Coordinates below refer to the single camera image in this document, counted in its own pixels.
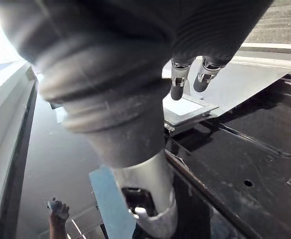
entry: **bright light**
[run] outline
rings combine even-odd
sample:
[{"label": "bright light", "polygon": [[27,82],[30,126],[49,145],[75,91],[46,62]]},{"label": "bright light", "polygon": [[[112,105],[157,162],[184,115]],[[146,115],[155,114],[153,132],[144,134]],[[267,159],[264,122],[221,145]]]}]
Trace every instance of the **bright light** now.
[{"label": "bright light", "polygon": [[79,227],[77,226],[77,224],[75,223],[74,220],[72,220],[73,224],[75,225],[75,227],[77,228],[78,232],[80,233],[80,235],[82,235],[81,231],[79,230]]}]

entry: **blue panel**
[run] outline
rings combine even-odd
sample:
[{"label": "blue panel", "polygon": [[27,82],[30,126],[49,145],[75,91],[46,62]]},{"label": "blue panel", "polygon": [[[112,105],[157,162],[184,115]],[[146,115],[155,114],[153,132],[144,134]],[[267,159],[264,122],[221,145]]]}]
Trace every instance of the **blue panel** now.
[{"label": "blue panel", "polygon": [[102,166],[89,177],[109,238],[132,238],[136,222],[128,213],[109,168]]}]

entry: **staircase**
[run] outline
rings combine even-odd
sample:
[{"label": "staircase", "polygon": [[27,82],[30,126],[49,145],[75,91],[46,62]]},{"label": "staircase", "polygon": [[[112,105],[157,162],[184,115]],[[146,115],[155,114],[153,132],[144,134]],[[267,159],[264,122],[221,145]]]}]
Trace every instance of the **staircase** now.
[{"label": "staircase", "polygon": [[291,0],[277,0],[245,42],[291,44]]}]

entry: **black glossy surface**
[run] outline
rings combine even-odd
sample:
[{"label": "black glossy surface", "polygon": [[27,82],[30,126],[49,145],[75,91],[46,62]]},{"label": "black glossy surface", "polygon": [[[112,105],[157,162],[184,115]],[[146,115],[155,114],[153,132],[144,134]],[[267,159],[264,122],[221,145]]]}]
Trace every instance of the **black glossy surface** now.
[{"label": "black glossy surface", "polygon": [[166,145],[188,167],[171,161],[188,182],[248,237],[291,238],[291,84],[286,81]]}]

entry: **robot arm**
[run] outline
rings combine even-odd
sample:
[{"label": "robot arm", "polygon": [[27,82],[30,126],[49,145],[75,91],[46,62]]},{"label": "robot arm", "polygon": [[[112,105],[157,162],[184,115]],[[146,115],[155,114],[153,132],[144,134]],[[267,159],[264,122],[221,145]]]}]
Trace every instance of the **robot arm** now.
[{"label": "robot arm", "polygon": [[162,99],[170,81],[161,79],[162,68],[178,59],[173,91],[182,88],[192,59],[206,56],[197,81],[206,86],[271,2],[0,1],[0,19],[20,55],[44,73],[40,93],[68,112],[64,126],[85,134],[113,169],[138,224],[168,238],[177,211],[163,152]]}]

